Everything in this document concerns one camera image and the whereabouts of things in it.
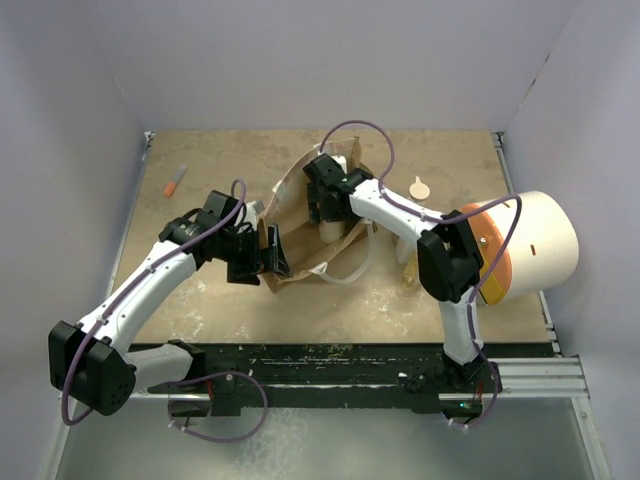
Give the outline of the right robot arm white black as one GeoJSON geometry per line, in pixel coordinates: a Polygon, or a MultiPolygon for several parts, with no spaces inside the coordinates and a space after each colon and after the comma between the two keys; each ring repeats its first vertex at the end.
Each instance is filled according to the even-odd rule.
{"type": "Polygon", "coordinates": [[[468,220],[456,210],[443,215],[422,208],[361,168],[346,173],[327,154],[311,160],[303,172],[311,222],[370,220],[416,248],[420,284],[439,302],[446,383],[456,391],[469,390],[484,364],[474,297],[484,260],[468,220]]]}

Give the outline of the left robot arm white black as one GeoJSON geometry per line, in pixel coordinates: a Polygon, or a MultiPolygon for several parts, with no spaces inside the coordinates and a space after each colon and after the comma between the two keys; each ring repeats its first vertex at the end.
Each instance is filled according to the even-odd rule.
{"type": "Polygon", "coordinates": [[[168,222],[146,259],[122,285],[75,323],[61,321],[48,337],[50,380],[62,393],[66,425],[75,399],[104,416],[132,393],[162,384],[184,392],[202,387],[203,354],[180,340],[131,351],[138,332],[165,299],[205,263],[221,260],[230,283],[257,285],[263,273],[291,274],[275,224],[260,233],[243,199],[210,192],[201,208],[168,222]]]}

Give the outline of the white bottle with black cap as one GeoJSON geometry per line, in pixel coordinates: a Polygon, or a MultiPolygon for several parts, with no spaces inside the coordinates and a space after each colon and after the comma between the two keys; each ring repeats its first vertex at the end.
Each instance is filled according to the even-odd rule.
{"type": "Polygon", "coordinates": [[[395,257],[400,265],[406,265],[415,251],[416,241],[408,241],[399,237],[395,247],[395,257]]]}

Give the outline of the clear amber liquid bottle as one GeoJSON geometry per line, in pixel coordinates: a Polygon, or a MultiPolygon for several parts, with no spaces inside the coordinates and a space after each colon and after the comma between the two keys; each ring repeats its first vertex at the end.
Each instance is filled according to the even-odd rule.
{"type": "Polygon", "coordinates": [[[414,251],[412,255],[409,257],[402,274],[403,287],[405,289],[411,289],[415,285],[418,278],[419,278],[418,255],[417,255],[417,252],[414,251]]]}

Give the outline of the cream round bottle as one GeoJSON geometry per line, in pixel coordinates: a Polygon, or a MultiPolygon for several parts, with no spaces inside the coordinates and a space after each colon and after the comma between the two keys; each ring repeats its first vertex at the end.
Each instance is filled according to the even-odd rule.
{"type": "Polygon", "coordinates": [[[340,240],[343,236],[343,233],[344,223],[342,221],[322,221],[319,225],[319,237],[325,244],[332,244],[340,240]]]}

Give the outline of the tan pump lotion bottle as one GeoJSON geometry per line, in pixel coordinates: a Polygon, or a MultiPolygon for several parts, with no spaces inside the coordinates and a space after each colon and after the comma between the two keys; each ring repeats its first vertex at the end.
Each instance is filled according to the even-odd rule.
{"type": "Polygon", "coordinates": [[[430,194],[430,187],[419,176],[415,176],[413,183],[409,186],[410,197],[416,202],[423,202],[430,194]]]}

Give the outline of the brown burlap canvas bag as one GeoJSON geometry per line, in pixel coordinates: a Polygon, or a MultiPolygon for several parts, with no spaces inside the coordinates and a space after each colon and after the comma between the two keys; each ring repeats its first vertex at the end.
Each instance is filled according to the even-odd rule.
{"type": "Polygon", "coordinates": [[[258,218],[257,228],[260,233],[260,245],[265,246],[268,226],[276,224],[279,227],[281,244],[292,276],[282,278],[274,273],[263,273],[261,278],[272,293],[313,275],[323,278],[328,283],[352,283],[366,271],[373,258],[376,226],[371,221],[358,218],[342,221],[343,236],[332,244],[323,243],[319,237],[320,224],[309,221],[306,192],[308,179],[303,168],[322,152],[336,158],[345,173],[351,173],[357,168],[365,172],[370,171],[361,161],[359,139],[353,137],[329,141],[324,146],[315,145],[296,160],[276,183],[266,209],[258,218]],[[342,251],[362,239],[367,240],[365,259],[361,263],[349,261],[347,266],[352,269],[352,273],[346,277],[339,279],[329,276],[326,273],[329,263],[342,251]]]}

